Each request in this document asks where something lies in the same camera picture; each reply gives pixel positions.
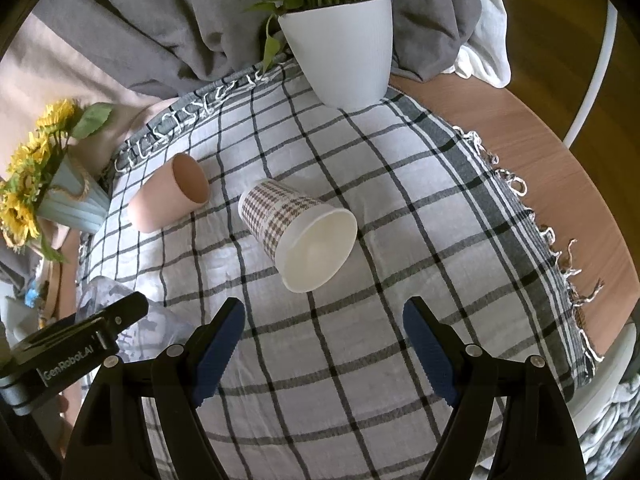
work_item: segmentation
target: flower pot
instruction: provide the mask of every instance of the flower pot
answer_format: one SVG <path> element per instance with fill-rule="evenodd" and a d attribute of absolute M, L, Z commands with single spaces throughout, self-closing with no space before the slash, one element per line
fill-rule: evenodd
<path fill-rule="evenodd" d="M 291 12 L 278 19 L 318 98 L 354 111 L 380 101 L 391 70 L 391 0 Z"/>
<path fill-rule="evenodd" d="M 68 155 L 62 159 L 37 215 L 95 234 L 102 226 L 111 200 L 89 173 Z"/>

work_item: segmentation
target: pink cup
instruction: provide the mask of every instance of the pink cup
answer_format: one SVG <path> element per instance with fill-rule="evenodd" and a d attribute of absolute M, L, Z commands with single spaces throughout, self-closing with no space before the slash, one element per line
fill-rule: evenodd
<path fill-rule="evenodd" d="M 158 168 L 127 206 L 129 221 L 152 233 L 187 216 L 209 201 L 209 181 L 197 161 L 178 153 Z"/>

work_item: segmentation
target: paper cup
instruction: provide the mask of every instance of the paper cup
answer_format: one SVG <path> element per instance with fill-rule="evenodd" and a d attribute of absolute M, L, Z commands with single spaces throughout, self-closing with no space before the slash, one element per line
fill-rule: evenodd
<path fill-rule="evenodd" d="M 127 206 L 129 221 L 152 233 L 187 216 L 209 201 L 209 181 L 197 161 L 178 153 L 154 171 Z"/>
<path fill-rule="evenodd" d="M 291 292 L 309 292 L 328 282 L 351 253 L 358 231 L 348 209 L 270 179 L 250 186 L 238 211 Z"/>

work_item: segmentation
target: white plant pot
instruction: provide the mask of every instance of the white plant pot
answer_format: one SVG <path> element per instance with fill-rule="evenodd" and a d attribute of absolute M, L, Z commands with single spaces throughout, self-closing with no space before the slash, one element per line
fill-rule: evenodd
<path fill-rule="evenodd" d="M 384 97 L 393 49 L 391 0 L 291 12 L 278 22 L 325 105 L 351 112 Z"/>

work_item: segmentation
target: plaid tablecloth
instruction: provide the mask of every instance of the plaid tablecloth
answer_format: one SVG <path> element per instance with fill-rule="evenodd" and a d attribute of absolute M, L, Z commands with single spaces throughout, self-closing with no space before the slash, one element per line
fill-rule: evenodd
<path fill-rule="evenodd" d="M 126 205 L 178 152 L 200 161 L 210 202 L 139 234 Z M 479 153 L 393 89 L 346 114 L 322 106 L 294 62 L 264 78 L 241 73 L 184 97 L 125 146 L 82 282 L 114 278 L 196 325 L 228 296 L 244 303 L 246 331 L 219 394 L 198 410 L 230 478 L 418 478 L 450 408 L 406 339 L 409 297 L 494 356 L 541 354 L 567 397 L 587 377 L 555 257 Z M 238 216 L 240 194 L 264 177 L 358 220 L 344 267 L 313 293 L 285 289 Z M 497 442 L 504 405 L 494 408 L 481 458 Z M 148 424 L 171 478 L 152 407 Z"/>

